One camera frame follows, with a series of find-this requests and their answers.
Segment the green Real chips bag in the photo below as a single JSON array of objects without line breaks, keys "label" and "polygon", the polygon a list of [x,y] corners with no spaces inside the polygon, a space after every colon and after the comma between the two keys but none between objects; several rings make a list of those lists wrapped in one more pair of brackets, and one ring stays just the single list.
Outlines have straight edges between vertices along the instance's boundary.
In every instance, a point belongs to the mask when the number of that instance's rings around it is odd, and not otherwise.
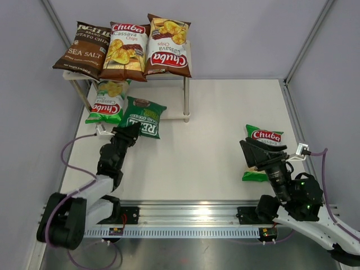
[{"label": "green Real chips bag", "polygon": [[140,135],[159,140],[159,125],[166,106],[158,103],[128,96],[128,104],[118,127],[128,127],[141,123]]}]

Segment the green Chuba cassava bag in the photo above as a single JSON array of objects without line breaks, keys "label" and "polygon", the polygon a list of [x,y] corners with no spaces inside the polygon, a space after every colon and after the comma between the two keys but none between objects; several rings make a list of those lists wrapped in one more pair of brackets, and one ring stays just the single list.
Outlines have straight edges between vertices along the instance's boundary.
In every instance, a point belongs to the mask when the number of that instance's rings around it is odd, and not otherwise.
[{"label": "green Chuba cassava bag", "polygon": [[123,117],[123,108],[130,84],[131,80],[101,81],[98,85],[95,102],[85,123],[119,124]]},{"label": "green Chuba cassava bag", "polygon": [[[247,131],[247,136],[252,139],[271,146],[282,145],[283,132],[265,130],[249,124],[247,124],[245,127]],[[268,177],[266,176],[265,172],[257,172],[254,168],[249,168],[244,172],[242,176],[242,181],[268,182]]]}]

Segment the brown Chuba cassava bag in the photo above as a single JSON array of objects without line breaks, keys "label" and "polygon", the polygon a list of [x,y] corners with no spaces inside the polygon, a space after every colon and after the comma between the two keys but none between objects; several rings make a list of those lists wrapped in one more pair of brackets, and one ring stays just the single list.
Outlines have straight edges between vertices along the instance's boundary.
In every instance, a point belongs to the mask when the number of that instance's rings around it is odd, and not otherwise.
[{"label": "brown Chuba cassava bag", "polygon": [[146,48],[150,25],[111,22],[110,45],[101,80],[145,82]]},{"label": "brown Chuba cassava bag", "polygon": [[144,75],[170,73],[190,78],[186,42],[191,23],[153,14],[147,17],[150,21],[150,35]]}]

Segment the brown Kettle sea salt bag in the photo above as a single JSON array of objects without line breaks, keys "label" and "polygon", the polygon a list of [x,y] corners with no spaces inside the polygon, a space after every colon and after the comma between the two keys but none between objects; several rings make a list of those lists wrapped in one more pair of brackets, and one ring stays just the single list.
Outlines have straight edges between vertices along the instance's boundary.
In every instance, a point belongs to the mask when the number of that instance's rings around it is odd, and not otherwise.
[{"label": "brown Kettle sea salt bag", "polygon": [[67,70],[99,80],[110,45],[110,28],[77,22],[75,38],[53,69]]}]

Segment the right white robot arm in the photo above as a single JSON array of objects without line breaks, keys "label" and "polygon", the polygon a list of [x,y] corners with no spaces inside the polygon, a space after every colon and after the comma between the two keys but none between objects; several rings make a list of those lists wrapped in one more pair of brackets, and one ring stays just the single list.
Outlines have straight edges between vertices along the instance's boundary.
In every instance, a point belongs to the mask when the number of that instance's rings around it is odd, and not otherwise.
[{"label": "right white robot arm", "polygon": [[262,223],[277,223],[309,237],[328,251],[332,259],[359,266],[359,231],[332,213],[324,181],[306,172],[292,178],[292,161],[315,155],[300,143],[292,155],[287,147],[271,146],[250,137],[240,141],[249,168],[265,172],[274,196],[262,195],[254,209]]}]

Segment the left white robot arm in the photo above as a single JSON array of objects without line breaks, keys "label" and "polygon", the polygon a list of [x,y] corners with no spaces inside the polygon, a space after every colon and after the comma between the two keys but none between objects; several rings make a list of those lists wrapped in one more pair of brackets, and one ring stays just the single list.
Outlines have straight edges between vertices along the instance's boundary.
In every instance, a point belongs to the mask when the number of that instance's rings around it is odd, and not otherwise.
[{"label": "left white robot arm", "polygon": [[115,127],[110,140],[100,148],[97,172],[91,180],[68,194],[53,193],[44,208],[36,239],[54,247],[76,249],[87,229],[106,220],[114,224],[121,219],[120,200],[110,196],[123,177],[122,166],[127,149],[140,135],[141,123]]}]

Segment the white wooden two-tier shelf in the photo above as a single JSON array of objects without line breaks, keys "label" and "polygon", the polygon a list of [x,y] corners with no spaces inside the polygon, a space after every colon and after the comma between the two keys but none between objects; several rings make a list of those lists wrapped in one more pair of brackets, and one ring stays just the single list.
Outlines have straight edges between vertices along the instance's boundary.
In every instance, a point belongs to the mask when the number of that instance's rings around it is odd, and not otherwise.
[{"label": "white wooden two-tier shelf", "polygon": [[[94,103],[98,83],[88,77],[63,71],[63,78],[71,83],[78,93],[85,110],[90,111]],[[161,119],[189,122],[190,119],[190,79],[171,73],[150,75],[147,82],[130,83],[130,96],[149,100],[167,107]]]}]

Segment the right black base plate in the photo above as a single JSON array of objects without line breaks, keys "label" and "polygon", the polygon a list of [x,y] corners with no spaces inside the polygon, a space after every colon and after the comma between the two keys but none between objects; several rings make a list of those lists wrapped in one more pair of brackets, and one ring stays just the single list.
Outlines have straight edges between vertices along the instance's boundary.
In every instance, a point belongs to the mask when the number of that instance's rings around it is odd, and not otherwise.
[{"label": "right black base plate", "polygon": [[236,217],[241,225],[271,224],[271,222],[261,220],[255,212],[255,206],[239,206]]}]

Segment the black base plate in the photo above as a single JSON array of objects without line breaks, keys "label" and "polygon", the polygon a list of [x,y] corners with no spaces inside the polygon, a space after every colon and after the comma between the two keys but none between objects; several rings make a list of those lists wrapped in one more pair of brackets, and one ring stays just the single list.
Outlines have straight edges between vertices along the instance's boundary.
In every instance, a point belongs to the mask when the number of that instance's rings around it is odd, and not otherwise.
[{"label": "black base plate", "polygon": [[236,217],[241,225],[271,224],[271,222],[261,220],[255,212],[255,206],[239,206]]},{"label": "black base plate", "polygon": [[125,222],[126,225],[136,225],[138,224],[140,216],[140,208],[137,206],[124,206],[121,207],[118,211],[118,214],[115,218],[115,224],[123,224]]}]

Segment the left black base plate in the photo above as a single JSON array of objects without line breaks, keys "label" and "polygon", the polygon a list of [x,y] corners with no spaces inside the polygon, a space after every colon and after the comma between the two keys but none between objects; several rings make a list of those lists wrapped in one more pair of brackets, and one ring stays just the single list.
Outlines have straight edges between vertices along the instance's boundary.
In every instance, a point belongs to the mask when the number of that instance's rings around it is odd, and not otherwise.
[{"label": "left black base plate", "polygon": [[115,218],[115,224],[123,224],[125,222],[126,225],[136,225],[138,224],[140,216],[140,208],[137,206],[124,206],[121,207],[118,211],[118,214]]}]

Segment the aluminium mounting rail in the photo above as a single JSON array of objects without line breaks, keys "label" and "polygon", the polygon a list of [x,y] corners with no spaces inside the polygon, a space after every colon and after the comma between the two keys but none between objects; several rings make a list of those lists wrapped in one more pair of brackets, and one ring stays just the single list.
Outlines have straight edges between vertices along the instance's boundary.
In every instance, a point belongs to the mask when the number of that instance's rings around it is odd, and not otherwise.
[{"label": "aluminium mounting rail", "polygon": [[255,201],[120,201],[120,207],[139,207],[139,220],[136,225],[115,224],[105,219],[95,227],[149,227],[149,228],[185,228],[237,226],[236,217],[239,206],[255,206]]}]

